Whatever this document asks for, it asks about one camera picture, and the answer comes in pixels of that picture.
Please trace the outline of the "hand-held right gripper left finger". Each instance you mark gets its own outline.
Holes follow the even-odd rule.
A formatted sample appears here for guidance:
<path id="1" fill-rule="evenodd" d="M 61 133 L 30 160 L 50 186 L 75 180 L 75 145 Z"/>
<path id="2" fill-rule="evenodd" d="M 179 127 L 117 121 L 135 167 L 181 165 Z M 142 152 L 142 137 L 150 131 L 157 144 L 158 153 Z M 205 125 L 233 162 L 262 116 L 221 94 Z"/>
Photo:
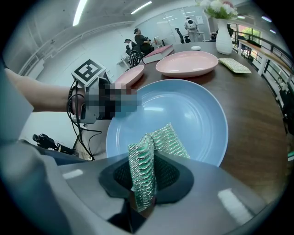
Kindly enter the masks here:
<path id="1" fill-rule="evenodd" d="M 100 183 L 101 172 L 125 159 L 115 156 L 92 162 L 59 166 L 71 190 L 112 232 L 131 232 L 130 204 L 123 198 L 110 197 Z"/>

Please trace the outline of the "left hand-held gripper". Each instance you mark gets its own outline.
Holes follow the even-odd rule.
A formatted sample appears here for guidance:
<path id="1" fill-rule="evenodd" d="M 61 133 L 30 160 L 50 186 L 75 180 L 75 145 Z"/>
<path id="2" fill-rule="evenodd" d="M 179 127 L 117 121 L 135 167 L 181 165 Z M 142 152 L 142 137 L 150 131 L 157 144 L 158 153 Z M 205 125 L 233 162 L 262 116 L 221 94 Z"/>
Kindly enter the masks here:
<path id="1" fill-rule="evenodd" d="M 111 82 L 106 68 L 89 59 L 71 72 L 85 92 L 85 106 L 81 111 L 81 123 L 94 124 L 105 118 L 105 107 L 102 101 L 103 89 Z M 137 111 L 138 98 L 136 89 L 125 84 L 115 84 L 111 90 L 110 101 L 114 107 L 114 117 L 124 118 Z"/>

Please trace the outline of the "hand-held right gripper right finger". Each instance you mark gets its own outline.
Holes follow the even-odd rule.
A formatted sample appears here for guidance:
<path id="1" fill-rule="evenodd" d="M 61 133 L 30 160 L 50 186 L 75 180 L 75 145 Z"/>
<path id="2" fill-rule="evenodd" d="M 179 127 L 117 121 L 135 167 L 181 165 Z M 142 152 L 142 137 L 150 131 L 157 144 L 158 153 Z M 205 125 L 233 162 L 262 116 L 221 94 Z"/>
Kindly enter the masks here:
<path id="1" fill-rule="evenodd" d="M 267 206 L 251 188 L 217 166 L 168 158 L 187 167 L 194 184 L 177 203 L 154 208 L 147 219 L 148 235 L 227 235 Z"/>

